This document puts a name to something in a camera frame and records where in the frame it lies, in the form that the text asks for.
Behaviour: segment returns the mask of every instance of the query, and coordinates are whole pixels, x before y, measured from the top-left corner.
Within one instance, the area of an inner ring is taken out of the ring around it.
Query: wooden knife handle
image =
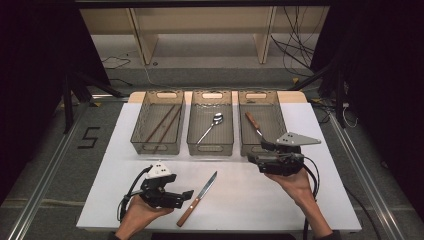
[[[255,121],[255,119],[253,118],[252,114],[250,112],[246,112],[245,115],[246,115],[247,119],[249,119],[249,121],[253,125],[253,127],[256,130],[259,130],[259,124]]]
[[[194,208],[199,204],[200,198],[194,199],[194,201],[191,203],[190,207],[187,208],[187,210],[184,212],[184,214],[181,216],[180,220],[177,222],[177,226],[181,227],[185,221],[187,220],[188,216],[193,212]]]

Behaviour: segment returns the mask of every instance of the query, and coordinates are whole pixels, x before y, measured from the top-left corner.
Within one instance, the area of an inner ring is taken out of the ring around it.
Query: knife blade
[[[180,220],[178,220],[178,222],[177,222],[177,226],[178,227],[181,227],[185,223],[185,221],[187,220],[187,218],[190,216],[190,214],[196,208],[197,204],[199,204],[200,200],[208,192],[209,188],[215,182],[215,178],[216,178],[217,174],[218,174],[218,171],[215,171],[215,173],[212,175],[212,177],[209,179],[209,181],[206,183],[206,185],[200,191],[199,195],[197,195],[197,197],[194,199],[194,201],[190,204],[190,206],[187,208],[187,210],[181,216]]]

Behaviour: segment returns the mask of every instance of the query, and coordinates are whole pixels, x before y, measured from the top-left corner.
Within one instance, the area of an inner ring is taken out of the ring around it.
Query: spoon
[[[209,131],[213,128],[213,126],[218,125],[220,123],[222,123],[222,121],[224,121],[224,115],[222,115],[222,113],[216,113],[213,116],[213,120],[212,120],[212,124],[211,126],[208,128],[208,130],[206,130],[206,132],[203,134],[203,136],[199,139],[199,141],[197,141],[196,144],[199,144],[204,137],[206,137],[206,134],[209,133]]]

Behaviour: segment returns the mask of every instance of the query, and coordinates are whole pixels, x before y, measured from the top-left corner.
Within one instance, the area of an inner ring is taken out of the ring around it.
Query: floor
[[[311,37],[309,47],[314,47],[317,37]],[[287,35],[275,38],[288,40]],[[146,68],[139,61],[132,36],[93,36],[93,40],[112,86],[123,93],[212,87],[281,90],[293,86],[296,78],[304,79],[298,74],[310,74],[274,43],[267,63],[259,64],[250,35],[163,35]],[[295,49],[291,53],[302,58]],[[308,99],[316,99],[318,87],[319,81],[303,92]],[[24,239],[106,239],[105,232],[88,232],[75,225],[127,99],[102,97],[105,93],[93,87],[90,91],[98,97],[92,103],[79,104],[74,99],[77,120],[69,134],[63,134],[63,107],[59,105],[52,115],[34,160],[0,208],[0,239],[16,236],[11,234],[17,226],[25,226],[20,235]],[[321,103],[332,102],[325,99]],[[349,196],[363,227],[343,239],[422,239],[423,222],[384,167],[360,119],[355,127],[340,129],[331,108],[313,106],[341,179],[353,193]],[[347,109],[346,121],[354,126],[355,119]],[[92,148],[93,141],[84,136],[97,138]],[[37,207],[28,209],[29,203]],[[22,218],[26,222],[19,225]],[[292,234],[302,239],[301,233]],[[151,239],[151,233],[141,232],[134,239]]]

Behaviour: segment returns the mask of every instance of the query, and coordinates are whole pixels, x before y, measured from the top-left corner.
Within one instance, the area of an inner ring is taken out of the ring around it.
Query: gray tile floor
[[[274,45],[271,44],[267,64],[259,65],[257,63],[251,36],[211,37],[196,35],[189,38],[181,35],[163,36],[159,40],[155,57],[152,60],[152,62],[158,64],[147,66],[150,82],[145,69],[139,62],[137,63],[138,56],[134,55],[131,41],[125,39],[125,37],[112,40],[109,38],[101,39],[99,36],[94,36],[94,38],[101,57],[120,56],[122,54],[126,56],[128,54],[126,57],[132,60],[131,64],[125,67],[107,70],[111,79],[119,78],[133,84],[133,86],[129,86],[119,80],[111,81],[115,89],[126,93],[163,88],[163,86],[153,85],[151,82],[166,86],[186,87],[187,89],[196,86],[214,86],[217,81],[223,86],[225,84],[225,86],[234,89],[251,86],[286,89],[293,84],[292,78],[294,75],[282,69],[282,54]],[[186,41],[191,43],[190,48],[184,47],[183,42]],[[308,73],[305,69],[298,70],[302,73]],[[317,97],[316,88],[318,86],[319,82],[308,86],[304,89],[305,94],[309,98]],[[92,88],[91,91],[94,94],[102,93],[95,88]],[[98,102],[100,102],[100,106],[88,107],[84,112],[64,159],[57,169],[25,235],[25,239],[106,238],[107,233],[88,232],[75,227],[124,103],[117,100],[98,100]],[[315,109],[315,113],[319,121],[326,117],[326,113],[318,108]],[[349,115],[348,117],[354,119],[355,116]],[[93,134],[92,136],[98,137],[98,141],[94,148],[78,149],[78,146],[88,144],[85,140],[82,140],[88,127],[100,127],[100,129],[90,132],[90,134]],[[62,134],[63,129],[64,111],[58,106],[57,111],[52,115],[49,129],[40,141],[34,160],[27,164],[7,200],[0,208],[0,239],[7,239],[13,223],[19,217],[34,189],[36,189],[44,170],[64,136]],[[377,225],[382,239],[391,239],[390,234],[385,232],[372,201],[369,200],[357,173],[348,160],[348,154],[336,133],[334,123],[322,123],[321,129],[342,181],[364,204],[373,222]],[[355,128],[346,128],[346,132],[357,147],[367,169],[372,173],[372,179],[396,218],[405,239],[422,239],[422,236],[424,236],[423,222],[403,195],[390,171],[381,166],[381,157],[375,150],[366,131],[359,124]],[[363,230],[346,235],[344,239],[377,239],[364,210],[356,200],[350,199],[362,223]],[[293,235],[297,239],[302,239],[300,233],[293,233]],[[141,232],[135,239],[148,240],[150,236],[151,233],[149,232]]]

